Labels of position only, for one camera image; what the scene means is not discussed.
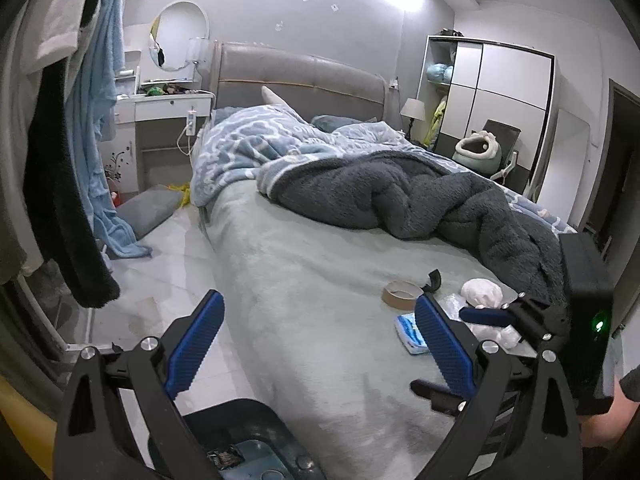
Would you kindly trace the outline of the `person right hand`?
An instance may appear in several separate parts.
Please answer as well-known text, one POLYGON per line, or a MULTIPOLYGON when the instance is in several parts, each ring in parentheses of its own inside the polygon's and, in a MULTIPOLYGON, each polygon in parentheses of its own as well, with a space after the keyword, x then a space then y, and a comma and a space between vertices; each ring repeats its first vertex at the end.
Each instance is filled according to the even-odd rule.
POLYGON ((614 448, 623 437, 631 419, 634 418, 638 402, 626 397, 616 382, 614 400, 607 413, 580 419, 580 442, 584 448, 614 448))

